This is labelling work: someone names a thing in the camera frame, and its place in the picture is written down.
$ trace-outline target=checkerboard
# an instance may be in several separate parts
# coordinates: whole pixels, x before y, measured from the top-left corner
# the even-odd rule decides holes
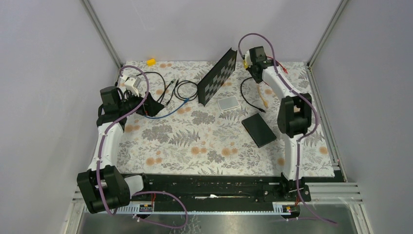
[[[218,63],[198,83],[198,101],[204,106],[235,70],[237,51],[229,49]]]

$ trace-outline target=floral tablecloth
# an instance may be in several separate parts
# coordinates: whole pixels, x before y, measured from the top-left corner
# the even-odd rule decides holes
[[[147,66],[145,62],[130,61],[143,71],[157,71],[166,82],[172,79],[192,80],[198,83],[215,62],[168,61]],[[302,62],[282,63],[288,70],[284,74],[302,92],[311,88]],[[133,69],[125,74],[137,75]],[[128,117],[122,136],[117,168],[122,173],[208,174],[279,176],[284,165],[284,141],[277,127],[280,100],[266,84],[260,84],[269,108],[261,113],[277,140],[258,148],[241,121],[259,111],[241,97],[241,82],[250,77],[241,62],[223,87],[204,107],[198,99],[186,103],[173,115],[162,119],[148,119],[133,114]],[[163,82],[156,74],[148,74],[150,92],[157,99],[163,92]],[[141,91],[146,90],[145,82]],[[169,100],[174,85],[168,89],[163,104]],[[194,85],[183,85],[182,96],[190,96]],[[253,105],[264,108],[253,79],[244,83],[243,93]],[[217,100],[236,96],[240,107],[222,112]],[[176,97],[157,116],[163,116],[182,104]],[[305,176],[333,176],[330,157],[321,127],[305,139],[302,149],[302,168]]]

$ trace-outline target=gray wall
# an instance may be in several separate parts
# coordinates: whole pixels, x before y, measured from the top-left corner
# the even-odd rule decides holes
[[[375,233],[411,233],[411,0],[351,1],[314,74]]]
[[[249,32],[280,61],[308,61],[340,0],[92,0],[123,61],[217,61]],[[249,49],[266,42],[244,40]]]
[[[80,1],[0,2],[0,233],[58,233],[116,68]]]

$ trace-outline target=blue cable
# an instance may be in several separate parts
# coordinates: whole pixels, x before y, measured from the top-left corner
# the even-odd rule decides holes
[[[182,105],[180,105],[178,108],[176,108],[176,110],[172,111],[171,113],[165,115],[165,116],[161,116],[161,117],[149,117],[149,116],[144,116],[146,118],[151,118],[151,119],[159,119],[159,118],[165,118],[168,117],[170,115],[172,115],[173,113],[175,113],[177,110],[179,110],[179,108],[181,108],[183,105],[185,105],[185,103],[187,103],[189,100],[189,98],[185,99],[184,103],[182,103]]]

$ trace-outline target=yellow object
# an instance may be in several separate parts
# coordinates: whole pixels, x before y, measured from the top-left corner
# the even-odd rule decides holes
[[[156,64],[156,60],[154,60],[153,58],[152,58],[152,59],[149,59],[148,61],[146,61],[146,64],[147,64],[148,66],[155,65],[155,64]]]
[[[264,106],[268,109],[268,101],[264,99],[263,95],[261,94],[260,85],[257,84],[258,95],[260,95],[261,100],[263,100]]]

